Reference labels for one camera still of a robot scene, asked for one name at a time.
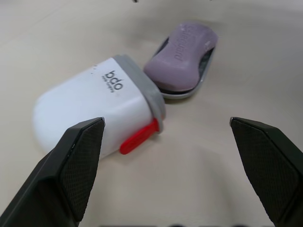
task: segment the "red tab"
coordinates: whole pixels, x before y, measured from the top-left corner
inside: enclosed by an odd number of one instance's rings
[[[127,155],[132,152],[136,147],[141,145],[144,141],[146,141],[152,134],[159,131],[159,126],[157,119],[154,119],[152,123],[147,125],[146,127],[140,129],[133,136],[128,138],[120,147],[120,153],[123,155]]]

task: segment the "white bottle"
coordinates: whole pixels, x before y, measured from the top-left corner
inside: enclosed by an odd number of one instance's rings
[[[34,108],[34,132],[49,152],[69,127],[96,117],[106,124],[100,158],[127,154],[162,132],[164,100],[127,55],[117,55],[44,93]]]

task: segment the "soap bar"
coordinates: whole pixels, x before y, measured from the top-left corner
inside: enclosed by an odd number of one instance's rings
[[[160,88],[186,92],[200,81],[199,64],[212,50],[218,36],[198,22],[180,24],[169,36],[166,46],[144,67],[144,72]]]

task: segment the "table surface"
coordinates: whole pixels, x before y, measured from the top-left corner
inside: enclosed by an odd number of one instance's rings
[[[142,67],[188,19],[220,38],[203,87],[167,103],[160,136],[99,163],[80,226],[272,226],[229,119],[274,125],[303,149],[302,0],[1,1],[0,212],[44,156],[32,131],[35,100],[116,54]]]

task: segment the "textured gripper pad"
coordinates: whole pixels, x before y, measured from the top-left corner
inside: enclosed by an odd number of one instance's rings
[[[60,173],[60,183],[76,221],[81,221],[97,174],[103,122],[80,135]]]
[[[299,173],[263,131],[235,120],[231,127],[246,175],[277,223],[301,185]]]
[[[218,36],[197,22],[180,24],[165,47],[144,67],[144,72],[160,88],[172,92],[193,89],[200,80],[199,64],[213,49]]]

